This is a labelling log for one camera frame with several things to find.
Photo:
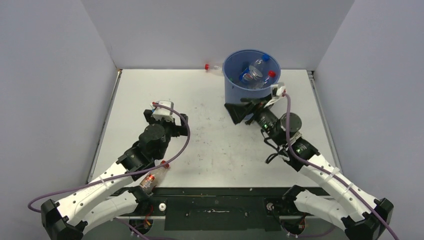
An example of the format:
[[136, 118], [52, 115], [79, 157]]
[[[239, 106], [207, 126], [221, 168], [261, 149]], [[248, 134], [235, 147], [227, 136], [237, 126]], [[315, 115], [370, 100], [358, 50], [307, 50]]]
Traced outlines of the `clear jar silver lid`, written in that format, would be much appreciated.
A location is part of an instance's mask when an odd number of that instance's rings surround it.
[[249, 73], [247, 73], [244, 76], [244, 81], [242, 82], [242, 84], [244, 85], [253, 85], [255, 83], [257, 83], [258, 81], [260, 81], [263, 78], [263, 74], [260, 71], [254, 70], [254, 71], [249, 71]]

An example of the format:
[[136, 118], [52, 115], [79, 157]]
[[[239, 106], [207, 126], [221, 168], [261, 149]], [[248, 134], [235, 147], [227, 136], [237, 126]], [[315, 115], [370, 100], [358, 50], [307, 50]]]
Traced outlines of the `red label clear bottle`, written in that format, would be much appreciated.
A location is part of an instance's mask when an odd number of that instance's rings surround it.
[[276, 73], [273, 70], [269, 70], [267, 73], [267, 76], [264, 77], [262, 80], [260, 80], [256, 85], [255, 89], [262, 89], [264, 86], [266, 86], [269, 82], [273, 82], [274, 78], [276, 77]]

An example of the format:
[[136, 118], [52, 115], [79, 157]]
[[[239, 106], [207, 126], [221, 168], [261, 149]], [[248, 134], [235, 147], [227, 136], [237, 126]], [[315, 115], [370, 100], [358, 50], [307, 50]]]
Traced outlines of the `pepsi bottle blue cap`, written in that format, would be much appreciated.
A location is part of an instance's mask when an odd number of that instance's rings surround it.
[[238, 79], [242, 83], [246, 74], [250, 72], [249, 67], [245, 68], [243, 72], [239, 75]]

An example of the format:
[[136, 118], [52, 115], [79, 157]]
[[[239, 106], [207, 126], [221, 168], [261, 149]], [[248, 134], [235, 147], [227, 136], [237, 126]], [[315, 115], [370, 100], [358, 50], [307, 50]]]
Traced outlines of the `blue label blue cap bottle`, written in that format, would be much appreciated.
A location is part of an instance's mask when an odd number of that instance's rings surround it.
[[249, 65], [248, 69], [250, 71], [262, 72], [269, 60], [270, 60], [270, 56], [268, 54], [263, 54], [260, 58], [252, 62]]

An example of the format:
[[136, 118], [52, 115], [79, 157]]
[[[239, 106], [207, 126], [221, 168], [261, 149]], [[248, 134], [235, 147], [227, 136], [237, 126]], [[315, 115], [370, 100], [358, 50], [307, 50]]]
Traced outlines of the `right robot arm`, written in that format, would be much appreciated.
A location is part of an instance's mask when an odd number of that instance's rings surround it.
[[332, 197], [328, 200], [294, 185], [283, 195], [283, 209], [289, 214], [299, 211], [319, 217], [343, 230], [350, 240], [377, 240], [384, 231], [397, 240], [390, 227], [392, 202], [387, 198], [377, 199], [345, 177], [302, 137], [302, 121], [291, 112], [291, 105], [287, 105], [285, 114], [277, 117], [270, 110], [272, 102], [270, 96], [243, 98], [239, 104], [225, 103], [224, 107], [235, 125], [250, 117], [245, 124], [257, 123], [261, 133], [267, 135], [264, 142], [275, 143], [277, 156]]

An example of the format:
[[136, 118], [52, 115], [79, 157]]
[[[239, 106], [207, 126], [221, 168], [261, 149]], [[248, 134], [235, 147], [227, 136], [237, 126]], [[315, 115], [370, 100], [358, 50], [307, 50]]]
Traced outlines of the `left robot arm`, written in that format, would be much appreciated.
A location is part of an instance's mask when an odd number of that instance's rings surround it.
[[59, 200], [48, 199], [40, 207], [41, 222], [52, 240], [81, 240], [97, 226], [116, 217], [149, 210], [149, 193], [141, 185], [130, 186], [152, 170], [159, 169], [156, 160], [163, 160], [172, 138], [191, 137], [188, 116], [155, 105], [143, 114], [148, 126], [138, 140], [107, 170], [82, 189]]

